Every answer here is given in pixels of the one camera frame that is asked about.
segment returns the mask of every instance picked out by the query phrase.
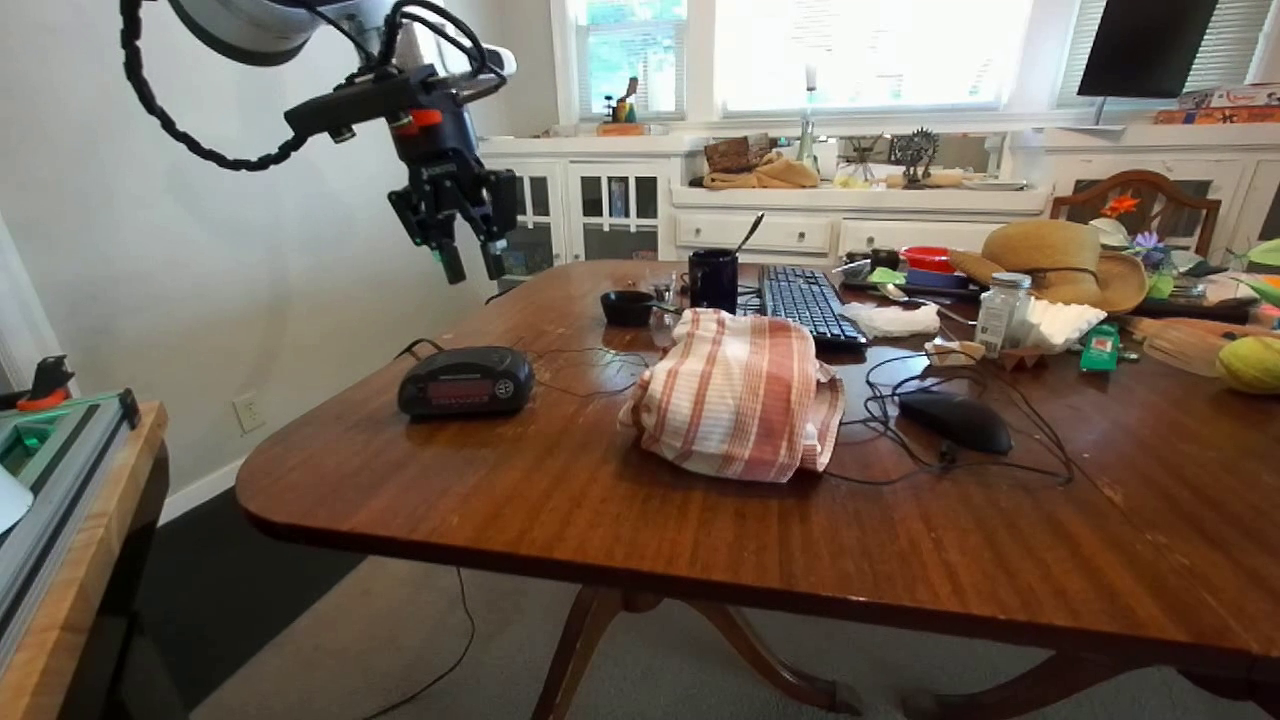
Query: wall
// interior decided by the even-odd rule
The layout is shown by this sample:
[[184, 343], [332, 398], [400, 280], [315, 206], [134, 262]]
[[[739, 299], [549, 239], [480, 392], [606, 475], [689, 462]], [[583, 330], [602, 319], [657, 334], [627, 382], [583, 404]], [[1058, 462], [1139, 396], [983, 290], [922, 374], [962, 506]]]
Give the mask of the wall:
[[480, 135], [538, 135], [555, 125], [551, 0], [447, 0], [485, 42], [516, 52], [504, 92], [474, 102]]
[[0, 392], [31, 382], [31, 367], [61, 350], [46, 302], [31, 286], [29, 262], [20, 259], [14, 230], [0, 210]]
[[[188, 39], [167, 4], [144, 4], [144, 22], [159, 100], [235, 156], [272, 146], [282, 113], [351, 67], [337, 30], [288, 67], [242, 67]], [[494, 284], [447, 286], [405, 239], [386, 127], [313, 140], [269, 176], [207, 166], [141, 113], [116, 34], [116, 4], [4, 4], [0, 216], [81, 387], [167, 404], [179, 486], [480, 308]], [[245, 392], [263, 415], [249, 434], [229, 408]]]

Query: wooden table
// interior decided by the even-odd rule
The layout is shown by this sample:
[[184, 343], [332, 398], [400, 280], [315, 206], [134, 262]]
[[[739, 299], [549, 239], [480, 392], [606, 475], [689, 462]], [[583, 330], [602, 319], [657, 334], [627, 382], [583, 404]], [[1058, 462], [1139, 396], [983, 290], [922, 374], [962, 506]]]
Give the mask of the wooden table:
[[[529, 350], [538, 396], [522, 415], [408, 423], [398, 382], [414, 359], [400, 359], [263, 439], [242, 466], [242, 505], [285, 540], [580, 584], [538, 715], [570, 707], [614, 613], [661, 594], [706, 609], [751, 667], [824, 707], [850, 700], [778, 664], [733, 609], [1058, 648], [1027, 674], [929, 712], [1011, 715], [1145, 664], [1280, 712], [1274, 398], [1158, 359], [1095, 380], [1062, 356], [967, 382], [1018, 426], [1011, 459], [1042, 472], [962, 452], [931, 475], [912, 472], [902, 443], [850, 434], [828, 475], [788, 486], [702, 478], [617, 423], [657, 347], [645, 327], [606, 327], [595, 302], [606, 286], [667, 270], [538, 277], [435, 334]], [[852, 415], [869, 367], [841, 362]]]
[[0, 715], [70, 715], [70, 693], [77, 671], [83, 681], [81, 659], [97, 618], [104, 613], [134, 613], [134, 587], [144, 563], [144, 546], [134, 545], [147, 545], [163, 491], [163, 404], [144, 404], [135, 426], [121, 426], [121, 443], [83, 486], [83, 505], [61, 534], [55, 563], [46, 567], [47, 584], [39, 609], [23, 618], [14, 656], [0, 664]]

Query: black cup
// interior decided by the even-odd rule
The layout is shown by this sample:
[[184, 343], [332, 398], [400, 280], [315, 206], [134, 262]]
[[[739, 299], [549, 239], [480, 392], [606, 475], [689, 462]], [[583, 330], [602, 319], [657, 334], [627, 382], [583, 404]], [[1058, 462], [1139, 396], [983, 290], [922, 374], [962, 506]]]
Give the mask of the black cup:
[[614, 327], [645, 327], [654, 317], [654, 290], [606, 290], [602, 308]]
[[702, 249], [689, 254], [689, 302], [735, 311], [735, 253]]

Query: folded towel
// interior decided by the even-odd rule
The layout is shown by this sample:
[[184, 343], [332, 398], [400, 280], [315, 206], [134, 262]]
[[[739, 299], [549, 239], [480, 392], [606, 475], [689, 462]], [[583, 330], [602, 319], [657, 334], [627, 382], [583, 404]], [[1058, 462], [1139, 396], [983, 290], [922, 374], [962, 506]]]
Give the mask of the folded towel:
[[843, 382], [799, 324], [689, 308], [621, 421], [689, 472], [788, 485], [828, 466], [841, 411]]

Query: robotic arm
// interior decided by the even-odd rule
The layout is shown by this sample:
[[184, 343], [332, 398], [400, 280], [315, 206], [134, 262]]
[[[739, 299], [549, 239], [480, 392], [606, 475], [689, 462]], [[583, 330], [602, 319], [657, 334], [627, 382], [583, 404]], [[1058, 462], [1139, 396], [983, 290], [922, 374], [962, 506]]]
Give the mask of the robotic arm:
[[[141, 65], [141, 0], [121, 0], [123, 77], [159, 127], [202, 161], [231, 171], [263, 171], [285, 164], [313, 135], [351, 140], [358, 125], [386, 120], [398, 140], [398, 156], [408, 166], [408, 182], [390, 190], [414, 243], [427, 243], [447, 284], [463, 280], [463, 262], [452, 239], [455, 216], [480, 235], [480, 254], [494, 280], [504, 277], [504, 235], [516, 224], [516, 176], [489, 171], [477, 156], [477, 140], [463, 102], [504, 88], [516, 60], [480, 34], [452, 11], [427, 0], [173, 0], [193, 34], [242, 65], [288, 65], [320, 22], [351, 39], [361, 67], [327, 94], [313, 94], [285, 113], [294, 135], [259, 161], [229, 161], [159, 107]], [[398, 39], [408, 22], [427, 27], [452, 52], [463, 55], [463, 71], [441, 71], [435, 65], [400, 65]]]

